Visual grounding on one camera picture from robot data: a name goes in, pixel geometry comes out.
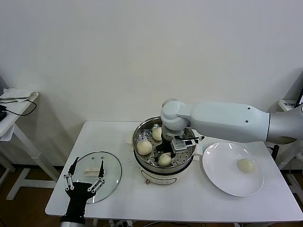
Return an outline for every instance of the robotic hand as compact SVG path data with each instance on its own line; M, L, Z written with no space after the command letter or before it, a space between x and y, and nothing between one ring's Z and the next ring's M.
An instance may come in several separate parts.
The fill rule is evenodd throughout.
M61 227L83 227L85 224L85 206L88 199L96 195L100 187L105 183L103 161L98 179L93 183L73 182L76 164L79 157L71 165L68 174L63 175L65 181L65 192L70 197L66 214L61 218Z

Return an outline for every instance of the wooden floor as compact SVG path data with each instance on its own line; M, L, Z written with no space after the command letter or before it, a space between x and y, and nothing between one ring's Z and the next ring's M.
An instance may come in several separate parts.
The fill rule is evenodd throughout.
M0 176L4 173L4 168L0 166ZM0 222L0 227L59 227L60 217L51 217L45 214L45 207L52 194L52 189L38 188L21 188L15 199L12 201L6 200L14 182L18 178L22 169L17 168L15 173L9 173L3 185L0 187L0 218L3 220L3 225ZM295 177L303 187L302 174L296 174ZM41 169L32 169L28 179L50 180ZM88 219L86 226L90 226L92 220ZM138 221L134 227L143 227L151 222ZM108 220L99 220L98 227L103 227L108 224ZM200 223L157 223L156 227L202 227ZM233 224L216 224L204 223L205 227L233 227ZM303 222L299 223L277 223L272 227L303 227Z

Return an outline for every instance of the pot lid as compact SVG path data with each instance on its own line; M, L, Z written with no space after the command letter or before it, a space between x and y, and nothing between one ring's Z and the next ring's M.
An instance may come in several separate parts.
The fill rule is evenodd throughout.
M98 179L102 161L105 183L97 191L96 195L87 201L87 204L104 200L114 192L120 183L122 176L120 161L116 156L105 151L93 152L80 158L72 176L72 181L93 184Z

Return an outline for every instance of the cable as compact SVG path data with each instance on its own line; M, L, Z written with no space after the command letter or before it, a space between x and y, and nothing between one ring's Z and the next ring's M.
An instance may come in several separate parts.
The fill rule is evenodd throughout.
M299 185L299 183L297 182L296 178L290 173L290 167L291 167L291 162L292 160L290 160L289 162L289 176L292 178L292 180L294 181L294 183L302 190L301 186Z
M156 224L160 224L161 222L159 222L159 221L155 221L155 222L152 222L152 223L150 223L150 224L147 224L147 225L145 225L145 226L143 226L143 227L147 227L147 226L150 226L150 225L156 225Z
M7 109L5 109L5 110L3 110L3 111L7 111L7 112L10 112L10 113L15 114L15 115L18 115L18 116L28 116L28 115L30 115L30 114L37 108L37 104L34 103L34 102L32 102L32 101L30 101L30 100L28 100L28 99L25 99L25 100L26 100L26 101L29 101L30 103L32 103L32 104L35 105L35 107L34 107L29 113L27 113L27 114L18 114L18 113L12 112L12 111L7 110Z
M175 224L175 225L177 225L177 226L187 226L187 227L191 227L191 226L189 226L189 225L187 225L187 224L179 224L179 223L176 223L176 222L171 222L172 224Z
M4 225L4 227L6 227L6 225L4 224L2 218L0 218L1 223Z
M279 149L280 149L279 145L275 144L273 148L272 147L267 147L267 148L272 150L271 157L275 161L276 157L278 156Z
M18 102L18 101L15 100L15 101L10 101L10 102L0 102L0 103L16 103L16 102Z

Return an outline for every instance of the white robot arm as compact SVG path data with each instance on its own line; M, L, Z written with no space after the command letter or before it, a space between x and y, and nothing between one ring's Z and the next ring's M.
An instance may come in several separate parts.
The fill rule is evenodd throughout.
M271 114L245 104L206 101L191 106L170 99L162 105L161 120L164 134L180 135L190 127L204 136L243 143L303 140L303 106Z

